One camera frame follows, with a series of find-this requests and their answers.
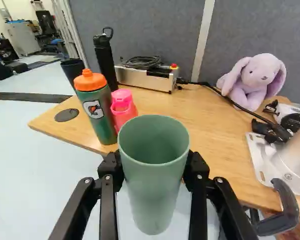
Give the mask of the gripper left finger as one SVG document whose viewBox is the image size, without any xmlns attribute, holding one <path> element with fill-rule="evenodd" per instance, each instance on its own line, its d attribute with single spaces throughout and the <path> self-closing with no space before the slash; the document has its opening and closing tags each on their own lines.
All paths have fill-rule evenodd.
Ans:
<svg viewBox="0 0 300 240">
<path fill-rule="evenodd" d="M 98 201 L 98 238 L 119 239 L 116 193 L 123 185 L 124 172 L 118 150 L 103 157 L 97 173 L 98 179 L 84 177 L 77 183 L 49 236 L 50 240 L 81 240 Z"/>
</svg>

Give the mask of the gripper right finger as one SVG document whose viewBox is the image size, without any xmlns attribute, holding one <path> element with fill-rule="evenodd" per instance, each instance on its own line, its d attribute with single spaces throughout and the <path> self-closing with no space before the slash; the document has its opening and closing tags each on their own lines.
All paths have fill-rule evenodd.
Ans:
<svg viewBox="0 0 300 240">
<path fill-rule="evenodd" d="M 188 239 L 208 238 L 207 200 L 210 200 L 226 239 L 257 240 L 258 236 L 228 180 L 223 177 L 210 179 L 209 173 L 210 168 L 201 155 L 190 150 L 182 174 L 191 193 Z"/>
</svg>

